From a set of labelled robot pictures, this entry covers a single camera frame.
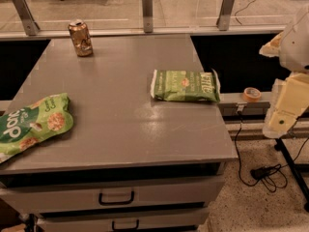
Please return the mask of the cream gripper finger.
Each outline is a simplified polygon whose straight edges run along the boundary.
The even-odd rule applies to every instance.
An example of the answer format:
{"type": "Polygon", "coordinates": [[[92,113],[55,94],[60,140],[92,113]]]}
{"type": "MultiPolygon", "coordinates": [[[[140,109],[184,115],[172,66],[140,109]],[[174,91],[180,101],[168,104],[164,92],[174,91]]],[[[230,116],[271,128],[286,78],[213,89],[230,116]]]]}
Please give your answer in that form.
{"type": "Polygon", "coordinates": [[[309,75],[292,72],[285,80],[276,79],[271,90],[263,134],[280,138],[309,107],[309,75]]]}
{"type": "Polygon", "coordinates": [[[282,36],[282,32],[277,34],[272,40],[260,48],[259,53],[266,57],[278,57],[282,36]]]}

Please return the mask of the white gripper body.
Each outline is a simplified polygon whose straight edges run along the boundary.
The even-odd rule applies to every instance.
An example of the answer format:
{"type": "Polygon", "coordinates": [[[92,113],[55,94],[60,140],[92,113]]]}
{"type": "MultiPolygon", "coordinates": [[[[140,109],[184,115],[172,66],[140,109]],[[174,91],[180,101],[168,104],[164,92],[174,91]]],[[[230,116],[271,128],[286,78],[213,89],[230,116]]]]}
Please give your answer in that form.
{"type": "Polygon", "coordinates": [[[283,31],[279,61],[291,72],[309,73],[309,5],[296,13],[283,31]]]}

